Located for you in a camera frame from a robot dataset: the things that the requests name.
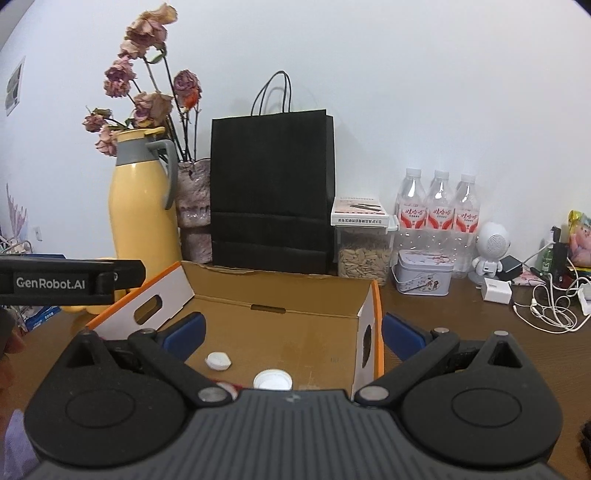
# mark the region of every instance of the red bottle label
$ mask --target red bottle label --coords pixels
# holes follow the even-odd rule
[[[423,228],[427,219],[427,209],[420,205],[403,203],[400,205],[398,220],[404,228]]]
[[[474,233],[478,227],[479,213],[474,210],[457,210],[454,230]]]
[[[429,210],[428,225],[436,230],[451,230],[453,226],[453,208],[435,207]]]

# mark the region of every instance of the person's hand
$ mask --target person's hand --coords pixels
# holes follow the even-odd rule
[[[25,349],[25,342],[13,330],[6,342],[6,347],[0,359],[0,391],[9,388],[14,383],[14,370],[6,353],[19,353]]]
[[[19,353],[25,349],[25,342],[22,338],[12,331],[4,352],[0,358],[0,437],[4,438],[4,433],[8,427],[8,422],[12,416],[11,402],[9,400],[10,390],[8,389],[14,383],[14,370],[10,363],[7,353]]]

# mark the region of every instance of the pink rose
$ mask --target pink rose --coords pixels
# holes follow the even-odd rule
[[[142,48],[163,48],[166,40],[166,28],[151,18],[136,19],[125,31],[125,39]]]
[[[109,125],[103,125],[99,132],[99,141],[95,143],[96,149],[110,157],[117,156],[117,139],[115,132],[111,130]]]
[[[119,57],[128,56],[130,59],[134,60],[138,57],[143,59],[147,51],[146,47],[141,47],[131,40],[124,40],[120,48],[121,51],[119,52]]]
[[[190,110],[199,103],[203,90],[197,75],[190,70],[181,70],[175,75],[173,83],[179,105]]]
[[[133,64],[129,59],[127,55],[118,58],[113,62],[113,65],[105,70],[107,79],[103,86],[108,96],[123,97],[129,93],[131,88],[129,82],[135,78],[135,73],[132,70]]]
[[[100,128],[107,123],[102,116],[97,115],[96,113],[91,113],[90,115],[86,115],[84,117],[84,121],[82,125],[86,128],[87,132],[98,132]]]
[[[134,97],[134,103],[134,122],[141,128],[163,125],[173,109],[173,98],[157,92],[141,92]]]

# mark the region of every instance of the thermos handle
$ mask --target thermos handle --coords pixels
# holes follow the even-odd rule
[[[177,194],[178,183],[178,157],[177,150],[171,140],[156,140],[146,144],[148,150],[154,151],[160,148],[166,149],[168,157],[168,192],[164,196],[164,210],[169,210]]]

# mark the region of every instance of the dried flower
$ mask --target dried flower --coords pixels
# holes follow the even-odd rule
[[[158,92],[141,92],[134,97],[134,103],[134,122],[142,128],[162,125],[173,109],[173,98]]]
[[[166,28],[161,23],[151,18],[138,18],[127,27],[125,40],[131,40],[138,47],[145,49],[150,47],[162,49],[166,35]]]
[[[109,108],[95,108],[92,113],[100,115],[102,118],[113,117],[113,112]]]
[[[145,20],[155,20],[161,25],[168,25],[178,20],[177,11],[169,4],[162,4],[158,9],[144,12],[139,17]]]
[[[110,157],[117,156],[117,138],[109,125],[103,125],[99,133],[99,141],[95,143],[96,149]]]
[[[97,115],[96,113],[91,113],[90,115],[86,115],[84,117],[84,121],[82,125],[86,128],[87,132],[98,132],[100,128],[107,123],[107,120],[104,119],[101,115]]]
[[[104,82],[105,92],[110,97],[123,97],[129,93],[129,82],[135,78],[129,56],[123,56],[113,62],[105,70],[107,79]]]
[[[10,217],[10,226],[12,227],[12,234],[18,238],[20,241],[24,240],[21,239],[21,230],[22,227],[25,225],[27,221],[27,209],[18,206],[15,203],[14,198],[10,195],[8,190],[8,183],[6,184],[6,197],[8,198],[8,214]]]
[[[146,51],[148,50],[146,47],[142,47],[131,40],[124,40],[120,48],[121,51],[119,52],[119,57],[127,55],[130,59],[134,60],[138,57],[143,59],[146,55]]]
[[[197,75],[190,70],[181,70],[175,75],[174,93],[185,109],[190,110],[199,103],[202,91]]]

